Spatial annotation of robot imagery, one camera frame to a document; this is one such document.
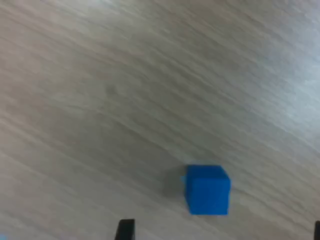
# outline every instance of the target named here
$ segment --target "cube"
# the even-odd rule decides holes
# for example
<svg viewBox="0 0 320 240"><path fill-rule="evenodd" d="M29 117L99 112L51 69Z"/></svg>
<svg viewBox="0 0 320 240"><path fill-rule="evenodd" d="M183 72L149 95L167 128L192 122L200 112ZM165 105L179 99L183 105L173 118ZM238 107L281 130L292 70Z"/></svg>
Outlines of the cube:
<svg viewBox="0 0 320 240"><path fill-rule="evenodd" d="M227 215L231 180L219 165L188 165L185 199L192 215Z"/></svg>

